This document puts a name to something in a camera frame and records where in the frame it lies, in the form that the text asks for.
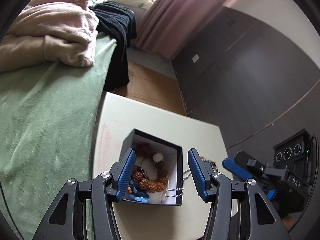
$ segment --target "wall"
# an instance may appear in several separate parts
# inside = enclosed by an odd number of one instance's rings
[[[320,38],[292,0],[226,5],[172,64],[188,116],[218,125],[229,156],[272,163],[273,146],[299,130],[320,135]],[[318,179],[292,240],[315,223],[319,197]]]

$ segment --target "beige blanket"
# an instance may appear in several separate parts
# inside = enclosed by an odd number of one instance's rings
[[[92,66],[98,23],[88,0],[32,0],[0,44],[0,72],[45,61]]]

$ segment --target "black blanket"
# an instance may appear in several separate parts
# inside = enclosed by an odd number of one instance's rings
[[[127,47],[137,38],[136,20],[132,11],[110,2],[90,8],[99,18],[98,32],[104,32],[117,41],[103,88],[111,91],[129,83]]]

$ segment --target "white wall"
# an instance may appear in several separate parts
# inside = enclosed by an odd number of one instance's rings
[[[320,36],[293,0],[228,0],[224,5],[280,31],[320,68]]]

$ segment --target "white light switch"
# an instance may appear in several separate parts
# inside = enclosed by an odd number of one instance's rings
[[[198,54],[195,54],[195,55],[193,56],[193,58],[192,58],[193,63],[196,63],[196,62],[198,61],[198,59],[199,59]]]

